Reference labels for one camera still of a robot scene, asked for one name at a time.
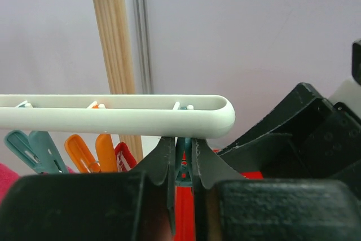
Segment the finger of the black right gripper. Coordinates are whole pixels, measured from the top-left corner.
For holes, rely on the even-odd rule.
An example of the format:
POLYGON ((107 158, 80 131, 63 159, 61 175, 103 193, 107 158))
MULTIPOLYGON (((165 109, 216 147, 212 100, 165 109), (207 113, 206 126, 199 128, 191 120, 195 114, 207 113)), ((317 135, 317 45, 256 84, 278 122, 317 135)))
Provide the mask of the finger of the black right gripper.
POLYGON ((316 99, 323 99, 323 96, 311 84, 304 82, 297 84, 268 115, 238 138, 235 143, 246 144, 268 132, 272 132, 316 99))
POLYGON ((243 143, 241 138, 218 152, 239 173, 260 172, 263 178, 298 178, 290 133, 266 133, 243 143))

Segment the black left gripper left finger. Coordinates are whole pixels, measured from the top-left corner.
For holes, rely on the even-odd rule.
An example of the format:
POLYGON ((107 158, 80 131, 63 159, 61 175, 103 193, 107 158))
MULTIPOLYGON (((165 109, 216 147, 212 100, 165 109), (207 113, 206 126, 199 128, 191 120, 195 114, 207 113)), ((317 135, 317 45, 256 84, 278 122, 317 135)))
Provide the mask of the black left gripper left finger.
POLYGON ((163 137, 126 173, 18 179, 1 203, 2 240, 171 240, 175 140, 163 137))

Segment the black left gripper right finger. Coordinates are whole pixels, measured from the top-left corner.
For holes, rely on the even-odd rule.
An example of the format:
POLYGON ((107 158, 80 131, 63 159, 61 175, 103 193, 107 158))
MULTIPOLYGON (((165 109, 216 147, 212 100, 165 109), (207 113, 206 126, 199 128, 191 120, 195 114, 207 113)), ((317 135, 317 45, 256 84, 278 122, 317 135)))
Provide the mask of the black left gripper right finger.
POLYGON ((215 160, 212 155, 223 161, 206 140, 192 141, 196 240, 360 239, 359 204, 344 183, 246 178, 211 182, 207 171, 215 160))

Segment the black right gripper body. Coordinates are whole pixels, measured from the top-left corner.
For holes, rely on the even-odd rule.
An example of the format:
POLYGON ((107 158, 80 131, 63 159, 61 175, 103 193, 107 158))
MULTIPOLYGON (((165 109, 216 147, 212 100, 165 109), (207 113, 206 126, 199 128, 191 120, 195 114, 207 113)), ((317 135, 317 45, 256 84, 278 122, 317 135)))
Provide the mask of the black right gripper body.
POLYGON ((298 159, 311 178, 327 178, 360 160, 360 118, 342 102, 306 137, 298 159))

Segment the red patterned sock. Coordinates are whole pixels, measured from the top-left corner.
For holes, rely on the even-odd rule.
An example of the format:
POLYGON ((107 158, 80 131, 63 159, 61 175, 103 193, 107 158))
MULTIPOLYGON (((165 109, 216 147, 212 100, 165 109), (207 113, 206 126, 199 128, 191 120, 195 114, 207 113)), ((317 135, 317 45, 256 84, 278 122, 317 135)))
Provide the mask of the red patterned sock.
POLYGON ((129 151, 129 148, 125 142, 120 142, 115 147, 115 157, 118 172, 128 172, 137 165, 136 159, 129 151))

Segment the teal end clothes peg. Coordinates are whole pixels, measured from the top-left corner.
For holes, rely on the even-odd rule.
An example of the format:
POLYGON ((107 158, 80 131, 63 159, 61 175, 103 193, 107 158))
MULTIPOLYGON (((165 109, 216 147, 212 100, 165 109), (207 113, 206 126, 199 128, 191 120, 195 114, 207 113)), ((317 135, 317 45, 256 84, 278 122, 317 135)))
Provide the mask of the teal end clothes peg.
POLYGON ((175 184, 192 186, 192 138, 178 137, 175 144, 175 184))

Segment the orange clothes peg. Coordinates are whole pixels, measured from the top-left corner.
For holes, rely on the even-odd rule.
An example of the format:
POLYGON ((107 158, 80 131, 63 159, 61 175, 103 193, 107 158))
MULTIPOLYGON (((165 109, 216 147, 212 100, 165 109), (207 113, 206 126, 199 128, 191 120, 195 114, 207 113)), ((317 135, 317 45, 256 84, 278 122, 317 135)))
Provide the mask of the orange clothes peg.
POLYGON ((115 173, 118 172, 115 149, 110 134, 99 134, 95 140, 94 157, 85 141, 78 134, 73 134, 64 143, 65 150, 80 173, 115 173))

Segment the white clip hanger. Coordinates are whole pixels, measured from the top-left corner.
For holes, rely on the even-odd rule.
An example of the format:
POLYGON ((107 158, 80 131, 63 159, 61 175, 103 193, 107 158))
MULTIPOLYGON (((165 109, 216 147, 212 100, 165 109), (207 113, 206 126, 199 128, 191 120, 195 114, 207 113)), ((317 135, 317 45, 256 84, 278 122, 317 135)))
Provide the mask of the white clip hanger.
POLYGON ((1 95, 1 128, 212 139, 235 122, 219 95, 1 95))

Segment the pink towel sock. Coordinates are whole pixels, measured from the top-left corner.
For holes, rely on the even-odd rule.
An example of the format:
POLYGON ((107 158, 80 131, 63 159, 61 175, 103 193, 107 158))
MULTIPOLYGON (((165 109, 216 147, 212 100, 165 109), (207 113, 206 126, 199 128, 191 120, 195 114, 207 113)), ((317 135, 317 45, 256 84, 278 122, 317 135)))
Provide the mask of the pink towel sock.
POLYGON ((10 187, 20 178, 16 172, 4 164, 0 166, 0 201, 3 200, 10 187))

